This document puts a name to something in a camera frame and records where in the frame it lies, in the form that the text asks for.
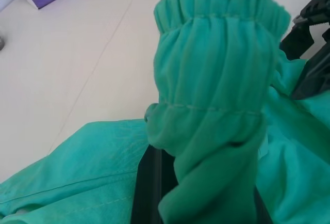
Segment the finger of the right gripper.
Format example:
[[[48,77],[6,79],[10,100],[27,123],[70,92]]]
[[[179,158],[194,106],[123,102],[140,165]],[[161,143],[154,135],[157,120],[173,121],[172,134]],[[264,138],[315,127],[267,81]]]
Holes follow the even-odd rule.
[[[329,42],[305,64],[291,98],[304,100],[329,90]]]
[[[285,53],[287,59],[295,60],[314,44],[308,24],[294,25],[290,33],[281,41],[279,48]]]

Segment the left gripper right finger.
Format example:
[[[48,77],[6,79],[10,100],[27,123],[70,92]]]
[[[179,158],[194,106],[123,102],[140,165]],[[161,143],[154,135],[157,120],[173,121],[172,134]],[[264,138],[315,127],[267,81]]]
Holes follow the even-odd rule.
[[[270,215],[257,189],[254,190],[257,224],[270,224]]]

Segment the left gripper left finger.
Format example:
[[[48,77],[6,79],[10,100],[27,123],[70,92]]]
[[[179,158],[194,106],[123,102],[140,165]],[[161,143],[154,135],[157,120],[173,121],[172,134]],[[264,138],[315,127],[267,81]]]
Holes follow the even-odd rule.
[[[158,205],[178,185],[174,157],[148,146],[138,165],[131,223],[163,223]]]

